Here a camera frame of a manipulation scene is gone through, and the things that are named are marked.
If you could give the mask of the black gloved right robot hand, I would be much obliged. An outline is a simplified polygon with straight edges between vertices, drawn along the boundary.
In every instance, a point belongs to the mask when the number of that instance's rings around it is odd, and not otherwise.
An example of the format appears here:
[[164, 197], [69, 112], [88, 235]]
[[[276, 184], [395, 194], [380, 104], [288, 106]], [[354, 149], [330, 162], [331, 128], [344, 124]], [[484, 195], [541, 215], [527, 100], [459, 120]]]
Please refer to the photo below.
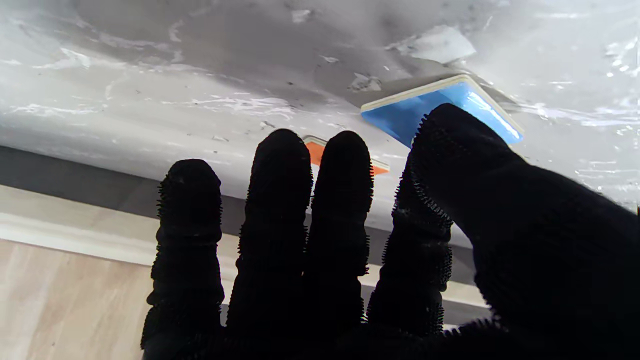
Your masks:
[[158, 188], [144, 360], [639, 358], [639, 217], [526, 162], [452, 104], [423, 117], [368, 305], [368, 147], [343, 131], [316, 180], [277, 129], [254, 153], [221, 323], [221, 182], [201, 159]]

